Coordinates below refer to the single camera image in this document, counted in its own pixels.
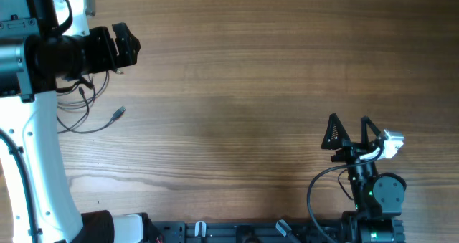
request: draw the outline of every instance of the table surface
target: table surface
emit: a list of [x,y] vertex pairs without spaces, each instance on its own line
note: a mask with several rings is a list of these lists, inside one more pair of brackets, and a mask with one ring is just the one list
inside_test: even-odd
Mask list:
[[[406,138],[377,166],[407,181],[407,241],[459,241],[458,9],[459,0],[97,0],[90,26],[125,22],[142,49],[80,129],[122,105],[125,115],[98,133],[60,135],[78,209],[307,219],[309,182],[334,166],[321,150],[328,116],[358,140],[368,115]],[[314,187],[321,218],[354,208],[336,176]],[[5,242],[7,192],[1,176]]]

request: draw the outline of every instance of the usb connector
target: usb connector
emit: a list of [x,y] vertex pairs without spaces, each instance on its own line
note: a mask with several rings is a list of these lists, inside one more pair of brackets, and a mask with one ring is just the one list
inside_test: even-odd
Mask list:
[[121,116],[124,114],[125,111],[126,111],[126,107],[121,106],[121,108],[119,108],[117,111],[115,111],[115,113],[113,113],[111,120],[115,121],[121,118]]

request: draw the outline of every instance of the white bracket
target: white bracket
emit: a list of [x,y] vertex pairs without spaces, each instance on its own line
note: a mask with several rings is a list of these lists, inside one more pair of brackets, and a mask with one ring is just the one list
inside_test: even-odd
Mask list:
[[[59,24],[63,23],[69,16],[69,9],[65,0],[53,0],[56,16]],[[95,16],[95,0],[69,0],[72,7],[73,23],[63,35],[89,35],[89,24],[87,19]]]
[[[397,151],[403,146],[404,136],[399,132],[391,132],[384,129],[384,133],[381,137],[384,139],[384,150],[378,160],[394,157]],[[360,156],[360,159],[372,159],[379,154],[379,151],[380,149],[378,148],[371,153]]]

